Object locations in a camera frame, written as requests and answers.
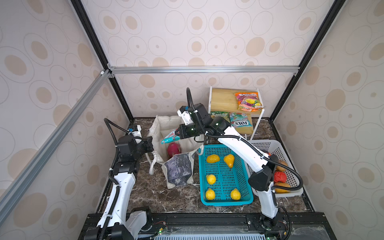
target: dark brown marble surface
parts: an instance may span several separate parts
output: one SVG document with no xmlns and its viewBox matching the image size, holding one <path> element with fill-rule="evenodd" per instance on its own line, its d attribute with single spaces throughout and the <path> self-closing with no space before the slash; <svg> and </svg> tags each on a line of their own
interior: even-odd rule
<svg viewBox="0 0 384 240">
<path fill-rule="evenodd" d="M 135 119 L 134 124 L 141 125 L 141 133 L 146 137 L 154 119 Z M 253 139 L 275 139 L 272 129 L 266 119 L 262 119 Z M 209 144 L 216 144 L 210 139 Z M 161 166 L 155 164 L 154 175 L 149 174 L 149 162 L 143 156 L 140 160 L 140 171 L 133 186 L 127 211 L 135 207 L 149 206 L 153 213 L 249 213 L 260 212 L 260 202 L 257 196 L 249 205 L 214 207 L 206 206 L 200 200 L 200 181 L 198 158 L 195 157 L 193 184 L 167 189 L 166 179 Z M 286 207 L 288 212 L 306 212 L 301 196 L 278 198 L 279 205 Z"/>
</svg>

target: patterned wallpaper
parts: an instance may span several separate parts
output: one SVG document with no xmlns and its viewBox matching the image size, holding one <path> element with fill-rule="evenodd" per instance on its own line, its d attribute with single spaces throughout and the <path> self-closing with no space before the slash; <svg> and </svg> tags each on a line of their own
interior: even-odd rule
<svg viewBox="0 0 384 240">
<path fill-rule="evenodd" d="M 259 88 L 265 106 L 263 116 L 269 117 L 292 76 L 292 73 L 158 73 L 118 74 L 116 79 L 135 117 L 175 115 L 181 106 L 188 105 L 187 87 L 191 89 L 194 103 L 208 108 L 211 85 L 247 91 Z"/>
<path fill-rule="evenodd" d="M 83 0 L 114 66 L 297 65 L 332 0 Z"/>
<path fill-rule="evenodd" d="M 77 239 L 94 213 L 115 146 L 103 121 L 127 127 L 110 83 L 103 84 L 0 228 L 0 239 Z M 116 137 L 124 133 L 113 127 Z"/>
<path fill-rule="evenodd" d="M 0 3 L 0 195 L 99 75 L 65 0 Z"/>
<path fill-rule="evenodd" d="M 276 127 L 338 239 L 384 235 L 384 0 L 353 0 Z"/>
</svg>

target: white slotted tray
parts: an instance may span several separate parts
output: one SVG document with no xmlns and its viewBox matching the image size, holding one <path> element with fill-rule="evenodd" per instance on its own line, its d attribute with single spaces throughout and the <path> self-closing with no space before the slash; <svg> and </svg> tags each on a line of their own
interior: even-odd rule
<svg viewBox="0 0 384 240">
<path fill-rule="evenodd" d="M 252 145 L 254 145 L 260 150 L 266 150 L 271 154 L 275 154 L 280 160 L 285 161 L 288 164 L 288 167 L 293 169 L 291 162 L 288 160 L 287 154 L 285 153 L 282 145 L 278 141 L 262 139 L 262 140 L 249 140 L 249 142 L 252 143 Z M 248 177 L 250 177 L 251 174 L 253 173 L 253 170 L 251 169 L 250 166 L 248 166 L 248 164 L 246 169 L 247 169 Z M 297 177 L 293 175 L 293 173 L 291 173 L 288 170 L 285 170 L 284 173 L 287 175 L 287 183 L 290 186 L 295 187 L 299 185 L 299 179 L 297 179 Z M 257 191 L 255 189 L 252 188 L 252 192 L 257 196 Z M 289 193 L 276 193 L 276 197 L 293 197 L 293 196 L 299 196 L 301 194 L 303 194 L 303 188 L 301 188 L 300 190 L 291 191 Z"/>
</svg>

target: basket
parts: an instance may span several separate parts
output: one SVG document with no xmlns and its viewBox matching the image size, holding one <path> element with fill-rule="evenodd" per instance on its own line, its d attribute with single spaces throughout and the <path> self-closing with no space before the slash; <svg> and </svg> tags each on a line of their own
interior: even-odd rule
<svg viewBox="0 0 384 240">
<path fill-rule="evenodd" d="M 216 154 L 220 161 L 207 163 L 209 155 Z M 224 157 L 228 154 L 235 156 L 233 168 L 230 169 L 224 162 Z M 204 153 L 199 156 L 200 172 L 200 197 L 204 205 L 208 206 L 236 206 L 250 204 L 253 202 L 251 186 L 248 184 L 247 168 L 235 152 L 223 144 L 205 145 Z M 213 174 L 216 182 L 213 185 L 207 183 L 206 175 Z M 205 192 L 211 188 L 215 191 L 216 197 L 213 200 L 205 198 Z M 231 191 L 237 188 L 241 194 L 241 199 L 234 201 L 231 198 Z"/>
<path fill-rule="evenodd" d="M 291 162 L 288 160 L 287 154 L 285 153 L 283 147 L 278 141 L 262 139 L 262 140 L 249 140 L 249 142 L 252 143 L 252 145 L 254 145 L 260 150 L 266 150 L 270 153 L 275 154 L 280 160 L 285 161 L 288 164 L 288 167 L 294 169 Z M 250 166 L 248 166 L 247 163 L 245 164 L 247 165 L 248 177 L 250 177 L 251 174 L 253 173 L 253 170 Z M 284 173 L 287 175 L 287 183 L 290 186 L 299 185 L 299 179 L 297 179 L 297 177 L 293 175 L 293 173 L 291 173 L 288 170 L 286 170 Z M 257 196 L 257 191 L 253 188 L 252 188 L 252 191 Z M 294 197 L 294 196 L 299 196 L 301 194 L 303 194 L 303 188 L 301 188 L 300 190 L 291 191 L 289 193 L 276 193 L 276 197 Z"/>
</svg>

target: teal plastic basket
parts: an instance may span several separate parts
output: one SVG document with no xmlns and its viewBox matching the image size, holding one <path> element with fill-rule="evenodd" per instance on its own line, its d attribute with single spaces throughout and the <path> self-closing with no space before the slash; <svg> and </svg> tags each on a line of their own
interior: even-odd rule
<svg viewBox="0 0 384 240">
<path fill-rule="evenodd" d="M 207 163 L 209 155 L 216 154 L 220 161 L 216 163 Z M 224 157 L 228 154 L 235 156 L 233 168 L 230 169 L 224 162 Z M 199 156 L 200 172 L 200 198 L 204 205 L 208 206 L 237 206 L 250 204 L 253 202 L 253 193 L 248 184 L 248 174 L 243 159 L 234 151 L 223 144 L 205 145 L 204 153 Z M 213 174 L 216 182 L 213 185 L 208 184 L 206 176 Z M 205 192 L 208 188 L 215 191 L 214 200 L 207 200 Z M 241 199 L 235 201 L 231 198 L 231 191 L 237 188 L 241 193 Z"/>
</svg>

